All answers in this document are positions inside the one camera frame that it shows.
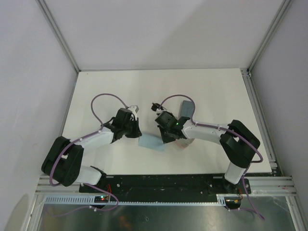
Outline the pink glasses case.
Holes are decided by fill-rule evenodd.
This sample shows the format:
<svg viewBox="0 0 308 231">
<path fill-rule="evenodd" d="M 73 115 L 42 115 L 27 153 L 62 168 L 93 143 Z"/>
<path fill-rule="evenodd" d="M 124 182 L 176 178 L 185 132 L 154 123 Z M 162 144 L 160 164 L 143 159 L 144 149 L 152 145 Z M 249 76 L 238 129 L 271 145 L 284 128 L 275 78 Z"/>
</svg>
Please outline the pink glasses case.
<svg viewBox="0 0 308 231">
<path fill-rule="evenodd" d="M 178 147 L 185 149 L 187 148 L 191 143 L 193 143 L 194 139 L 179 139 L 175 140 L 175 143 Z"/>
</svg>

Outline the small blue cloth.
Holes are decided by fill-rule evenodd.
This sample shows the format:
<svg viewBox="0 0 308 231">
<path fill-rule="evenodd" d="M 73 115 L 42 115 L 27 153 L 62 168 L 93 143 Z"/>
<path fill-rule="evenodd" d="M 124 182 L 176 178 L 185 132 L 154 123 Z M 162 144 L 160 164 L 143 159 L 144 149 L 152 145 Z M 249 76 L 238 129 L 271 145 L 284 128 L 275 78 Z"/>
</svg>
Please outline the small blue cloth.
<svg viewBox="0 0 308 231">
<path fill-rule="evenodd" d="M 147 149 L 163 152 L 165 145 L 162 139 L 156 135 L 144 133 L 139 137 L 138 145 Z"/>
</svg>

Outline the blue-grey glasses case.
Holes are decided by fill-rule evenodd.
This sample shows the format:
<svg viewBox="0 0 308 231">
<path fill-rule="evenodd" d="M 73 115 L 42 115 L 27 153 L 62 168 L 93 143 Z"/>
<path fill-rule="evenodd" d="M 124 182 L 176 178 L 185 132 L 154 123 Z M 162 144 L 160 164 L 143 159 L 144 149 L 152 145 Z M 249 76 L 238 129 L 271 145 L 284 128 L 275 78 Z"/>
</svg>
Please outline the blue-grey glasses case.
<svg viewBox="0 0 308 231">
<path fill-rule="evenodd" d="M 194 112 L 194 104 L 191 101 L 184 100 L 180 105 L 179 117 L 191 118 Z"/>
</svg>

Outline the brown thin-frame glasses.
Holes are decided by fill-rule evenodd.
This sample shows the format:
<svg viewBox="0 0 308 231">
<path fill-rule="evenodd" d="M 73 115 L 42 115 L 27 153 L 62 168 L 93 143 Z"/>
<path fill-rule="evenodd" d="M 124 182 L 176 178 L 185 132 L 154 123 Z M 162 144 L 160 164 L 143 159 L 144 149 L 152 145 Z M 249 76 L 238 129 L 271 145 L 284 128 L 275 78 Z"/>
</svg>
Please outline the brown thin-frame glasses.
<svg viewBox="0 0 308 231">
<path fill-rule="evenodd" d="M 152 106 L 151 106 L 151 110 L 156 112 L 158 109 L 160 109 L 160 104 L 159 103 L 152 103 Z"/>
</svg>

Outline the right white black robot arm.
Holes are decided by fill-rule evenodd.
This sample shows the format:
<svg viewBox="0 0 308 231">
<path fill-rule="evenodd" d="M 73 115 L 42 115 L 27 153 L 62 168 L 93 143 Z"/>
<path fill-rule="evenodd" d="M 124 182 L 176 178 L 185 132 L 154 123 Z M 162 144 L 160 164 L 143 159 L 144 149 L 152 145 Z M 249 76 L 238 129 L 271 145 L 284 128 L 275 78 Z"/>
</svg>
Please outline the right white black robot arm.
<svg viewBox="0 0 308 231">
<path fill-rule="evenodd" d="M 223 126 L 198 124 L 193 123 L 189 117 L 176 118 L 163 110 L 157 113 L 155 122 L 163 143 L 198 139 L 221 145 L 230 162 L 222 181 L 222 188 L 227 193 L 233 193 L 239 188 L 239 181 L 260 146 L 259 139 L 239 120 Z"/>
</svg>

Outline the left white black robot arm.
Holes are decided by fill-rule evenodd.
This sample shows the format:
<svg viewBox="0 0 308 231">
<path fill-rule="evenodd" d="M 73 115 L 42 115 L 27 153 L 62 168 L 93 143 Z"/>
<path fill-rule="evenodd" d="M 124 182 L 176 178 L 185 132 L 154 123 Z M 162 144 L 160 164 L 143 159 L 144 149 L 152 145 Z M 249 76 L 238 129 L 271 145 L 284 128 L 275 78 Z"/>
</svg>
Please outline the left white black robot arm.
<svg viewBox="0 0 308 231">
<path fill-rule="evenodd" d="M 82 165 L 84 155 L 109 145 L 122 137 L 139 138 L 142 133 L 136 105 L 120 108 L 115 117 L 103 124 L 98 131 L 76 140 L 63 136 L 56 138 L 51 146 L 41 171 L 50 177 L 50 184 L 68 187 L 74 183 L 89 184 L 95 192 L 102 192 L 106 188 L 105 173 L 97 167 Z"/>
</svg>

